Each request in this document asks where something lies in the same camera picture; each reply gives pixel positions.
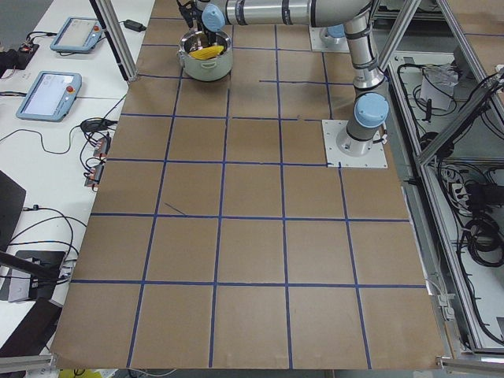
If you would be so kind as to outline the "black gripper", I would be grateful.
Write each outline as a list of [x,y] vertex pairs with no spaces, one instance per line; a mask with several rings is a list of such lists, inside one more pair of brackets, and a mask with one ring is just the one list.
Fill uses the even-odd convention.
[[207,39],[216,39],[219,32],[218,25],[215,22],[205,24],[203,21],[198,21],[198,30],[204,32]]

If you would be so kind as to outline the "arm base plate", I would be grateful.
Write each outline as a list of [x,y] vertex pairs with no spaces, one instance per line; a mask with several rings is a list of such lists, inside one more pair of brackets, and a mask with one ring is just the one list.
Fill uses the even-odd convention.
[[330,168],[387,169],[380,130],[369,141],[357,141],[347,133],[347,120],[321,121],[326,164]]
[[311,50],[316,52],[349,52],[347,38],[342,24],[326,28],[310,28]]

